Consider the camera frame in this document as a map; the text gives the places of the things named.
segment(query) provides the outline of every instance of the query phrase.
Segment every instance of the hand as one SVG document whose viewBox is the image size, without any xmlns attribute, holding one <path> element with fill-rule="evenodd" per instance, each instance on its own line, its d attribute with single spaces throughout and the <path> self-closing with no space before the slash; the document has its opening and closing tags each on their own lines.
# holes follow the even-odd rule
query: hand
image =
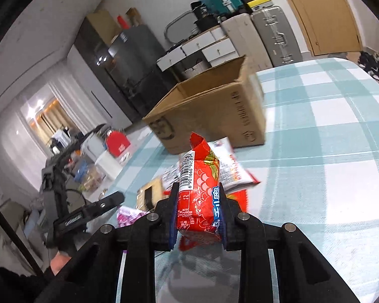
<svg viewBox="0 0 379 303">
<path fill-rule="evenodd" d="M 51 260 L 51 270 L 53 274 L 57 275 L 70 259 L 71 257 L 67 256 L 66 253 L 61 254 L 57 252 L 56 256 Z"/>
</svg>

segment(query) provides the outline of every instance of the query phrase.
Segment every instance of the suitcase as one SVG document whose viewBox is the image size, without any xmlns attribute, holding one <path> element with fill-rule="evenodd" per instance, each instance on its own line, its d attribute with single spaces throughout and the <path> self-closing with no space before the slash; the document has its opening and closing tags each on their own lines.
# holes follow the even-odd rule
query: suitcase
<svg viewBox="0 0 379 303">
<path fill-rule="evenodd" d="M 250 65 L 255 72 L 272 68 L 270 57 L 249 14 L 234 16 L 222 22 L 221 26 L 238 54 L 246 55 L 250 59 Z"/>
<path fill-rule="evenodd" d="M 280 7 L 262 8 L 253 12 L 251 19 L 274 67 L 303 61 L 295 34 Z"/>
</svg>

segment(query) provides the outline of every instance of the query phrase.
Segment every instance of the black pole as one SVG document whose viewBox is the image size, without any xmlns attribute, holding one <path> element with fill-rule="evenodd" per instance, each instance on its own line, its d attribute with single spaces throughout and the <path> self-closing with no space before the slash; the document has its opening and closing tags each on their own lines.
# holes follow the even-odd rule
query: black pole
<svg viewBox="0 0 379 303">
<path fill-rule="evenodd" d="M 32 257 L 31 253 L 28 251 L 28 249 L 25 247 L 24 243 L 21 241 L 21 239 L 17 236 L 15 231 L 11 228 L 3 214 L 0 212 L 0 226 L 4 230 L 4 232 L 10 237 L 11 241 L 17 246 L 17 248 L 20 250 L 20 252 L 24 255 L 25 259 L 31 266 L 31 268 L 34 270 L 37 277 L 41 278 L 41 281 L 43 281 L 44 284 L 47 283 L 45 280 L 45 277 L 43 275 L 43 272 L 37 262 Z"/>
</svg>

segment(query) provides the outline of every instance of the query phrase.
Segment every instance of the white drawer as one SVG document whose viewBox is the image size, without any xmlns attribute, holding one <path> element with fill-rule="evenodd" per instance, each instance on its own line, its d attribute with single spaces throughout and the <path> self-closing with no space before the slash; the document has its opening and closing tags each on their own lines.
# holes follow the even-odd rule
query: white drawer
<svg viewBox="0 0 379 303">
<path fill-rule="evenodd" d="M 195 39 L 192 39 L 188 43 L 183 44 L 183 51 L 187 56 L 201 50 L 203 47 L 206 47 L 209 44 L 212 44 L 216 40 L 214 39 L 211 32 L 206 32 Z"/>
<path fill-rule="evenodd" d="M 234 58 L 237 58 L 238 56 L 239 56 L 239 54 L 236 51 L 234 51 L 234 52 L 231 52 L 231 53 L 226 54 L 224 56 L 221 56 L 221 57 L 219 57 L 219 58 L 217 58 L 215 60 L 210 61 L 210 65 L 212 67 L 215 67 L 217 65 L 223 64 L 226 61 L 229 61 L 229 60 L 232 60 Z"/>
<path fill-rule="evenodd" d="M 225 56 L 235 51 L 236 49 L 234 48 L 234 45 L 231 42 L 231 40 L 226 39 L 216 44 L 213 44 L 210 47 L 207 47 L 206 49 L 203 49 L 202 53 L 204 54 L 206 60 L 210 62 L 212 60 L 220 58 L 221 56 Z"/>
<path fill-rule="evenodd" d="M 181 46 L 175 48 L 173 51 L 166 54 L 164 57 L 161 57 L 157 61 L 157 66 L 161 69 L 161 71 L 165 71 L 172 65 L 178 63 L 179 61 L 183 60 L 186 57 L 183 50 L 181 49 Z"/>
<path fill-rule="evenodd" d="M 221 27 L 211 30 L 211 33 L 216 41 L 219 41 L 226 36 L 226 34 L 223 32 L 223 29 Z"/>
</svg>

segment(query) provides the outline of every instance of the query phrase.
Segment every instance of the green and white tablecloth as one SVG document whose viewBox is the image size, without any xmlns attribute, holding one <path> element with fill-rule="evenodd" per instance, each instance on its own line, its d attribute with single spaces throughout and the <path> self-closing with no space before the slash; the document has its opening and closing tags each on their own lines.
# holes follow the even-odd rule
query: green and white tablecloth
<svg viewBox="0 0 379 303">
<path fill-rule="evenodd" d="M 249 212 L 265 223 L 297 224 L 360 301 L 373 302 L 379 295 L 379 84 L 338 58 L 258 77 L 266 144 L 235 150 L 261 181 L 248 190 Z M 122 190 L 134 207 L 136 191 L 177 159 L 150 134 L 109 192 Z M 156 258 L 158 302 L 237 302 L 239 258 L 219 245 L 184 253 L 176 245 Z"/>
</svg>

